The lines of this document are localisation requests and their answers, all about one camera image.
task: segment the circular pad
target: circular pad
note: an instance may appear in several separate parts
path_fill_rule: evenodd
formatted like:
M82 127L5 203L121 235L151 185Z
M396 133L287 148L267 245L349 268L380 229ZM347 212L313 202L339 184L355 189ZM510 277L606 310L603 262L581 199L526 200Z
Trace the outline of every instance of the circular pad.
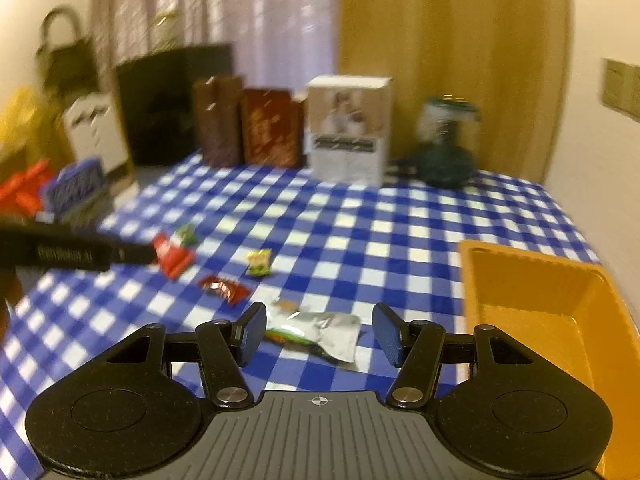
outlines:
M127 366L71 374L32 402L25 426L45 468L123 478L154 469L191 444L202 418L198 399L159 372Z
M80 397L71 408L71 417L86 430L109 432L133 426L145 412L142 396L110 388Z
M611 432L606 405L569 376L546 382L528 367L510 367L504 378L479 374L451 390L436 412L444 439L501 476L568 476L595 467Z
M566 419L566 408L561 400L532 390L501 395L494 400L493 412L507 428L521 433L551 431Z

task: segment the black bag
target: black bag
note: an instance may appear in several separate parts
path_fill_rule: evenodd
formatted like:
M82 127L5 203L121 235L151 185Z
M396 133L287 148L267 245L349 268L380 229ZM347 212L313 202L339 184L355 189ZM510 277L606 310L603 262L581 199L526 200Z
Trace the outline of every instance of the black bag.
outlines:
M71 44L52 47L49 27L58 16L71 21L76 39ZM45 94L59 101L63 108L82 95L99 91L93 42L82 37L80 19L72 7L56 7L42 21L36 62Z

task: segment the silver snack packet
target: silver snack packet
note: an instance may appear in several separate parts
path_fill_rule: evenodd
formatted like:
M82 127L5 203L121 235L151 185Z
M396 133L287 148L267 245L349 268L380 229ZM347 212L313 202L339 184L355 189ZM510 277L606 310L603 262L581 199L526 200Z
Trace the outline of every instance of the silver snack packet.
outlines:
M300 312L292 301L267 304L268 338L317 345L334 359L353 363L360 318L343 312Z

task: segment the red packet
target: red packet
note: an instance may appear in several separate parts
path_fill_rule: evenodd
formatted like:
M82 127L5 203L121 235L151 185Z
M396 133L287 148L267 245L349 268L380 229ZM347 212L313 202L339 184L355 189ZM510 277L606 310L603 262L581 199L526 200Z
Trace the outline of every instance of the red packet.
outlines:
M244 300L251 292L242 283L233 280L220 278L211 274L198 282L198 286L208 294L215 294L226 300L231 306L236 306L239 301Z
M193 253L187 248L173 245L164 233L157 235L152 244L156 248L160 269L170 280L175 280L193 262Z

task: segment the red snack bag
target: red snack bag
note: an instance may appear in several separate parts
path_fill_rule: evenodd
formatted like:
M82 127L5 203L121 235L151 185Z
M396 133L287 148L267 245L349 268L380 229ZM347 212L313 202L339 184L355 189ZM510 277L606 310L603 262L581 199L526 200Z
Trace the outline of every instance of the red snack bag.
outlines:
M193 253L190 250L173 245L164 233L157 235L152 244L158 255L160 269L170 280L180 276L193 261Z
M49 169L49 161L41 158L24 173L24 185L22 191L32 196L38 196L40 187L53 178Z
M43 210L40 197L23 191L15 194L15 205L28 217L33 217L38 211Z
M10 214L22 215L22 210L15 203L15 196L24 183L24 173L14 173L0 186L0 210Z
M198 282L198 286L209 294L217 294L231 306L236 306L251 292L242 283L233 280L225 280L215 274L211 274Z

